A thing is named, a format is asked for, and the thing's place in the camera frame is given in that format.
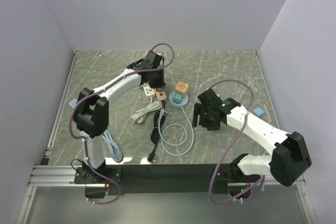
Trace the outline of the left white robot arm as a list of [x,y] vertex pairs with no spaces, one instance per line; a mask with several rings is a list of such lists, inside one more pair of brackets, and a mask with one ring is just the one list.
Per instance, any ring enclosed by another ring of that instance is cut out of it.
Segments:
[[69,119],[69,133],[81,140],[84,149],[83,168],[91,182],[107,179],[106,160],[102,150],[103,133],[109,125],[110,105],[117,102],[133,89],[148,84],[151,88],[163,88],[163,56],[149,50],[144,58],[129,64],[117,77],[93,90],[80,91],[77,104]]

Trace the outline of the blue power strip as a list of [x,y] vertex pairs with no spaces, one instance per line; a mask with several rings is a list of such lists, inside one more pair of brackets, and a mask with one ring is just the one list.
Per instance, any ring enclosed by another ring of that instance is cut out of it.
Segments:
[[77,99],[72,99],[68,105],[73,109],[77,105]]

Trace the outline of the round blue socket hub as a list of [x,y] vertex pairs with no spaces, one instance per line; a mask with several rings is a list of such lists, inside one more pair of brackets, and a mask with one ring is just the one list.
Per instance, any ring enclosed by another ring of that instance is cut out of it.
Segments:
[[172,107],[176,109],[181,109],[187,106],[189,102],[188,94],[183,98],[180,94],[172,91],[169,95],[169,103]]

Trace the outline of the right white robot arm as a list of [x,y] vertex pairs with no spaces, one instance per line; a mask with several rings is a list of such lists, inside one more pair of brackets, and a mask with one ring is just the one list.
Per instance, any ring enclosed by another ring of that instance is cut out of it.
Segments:
[[304,137],[294,131],[287,133],[268,124],[246,110],[232,98],[222,100],[212,89],[198,96],[194,105],[192,126],[209,131],[219,130],[222,123],[242,132],[261,145],[267,155],[239,155],[230,164],[223,164],[215,173],[227,183],[257,180],[271,176],[283,186],[291,186],[311,165]]

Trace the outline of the teal charger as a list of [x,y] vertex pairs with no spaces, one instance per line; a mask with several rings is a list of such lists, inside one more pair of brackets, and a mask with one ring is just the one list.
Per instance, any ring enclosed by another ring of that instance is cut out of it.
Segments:
[[180,104],[182,102],[182,96],[180,94],[173,94],[172,101],[174,104]]

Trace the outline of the orange cube charger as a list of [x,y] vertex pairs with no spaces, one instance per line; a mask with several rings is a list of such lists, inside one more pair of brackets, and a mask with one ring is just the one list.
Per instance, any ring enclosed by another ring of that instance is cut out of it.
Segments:
[[189,85],[185,82],[179,81],[175,86],[175,93],[179,94],[183,99],[186,98],[188,94]]

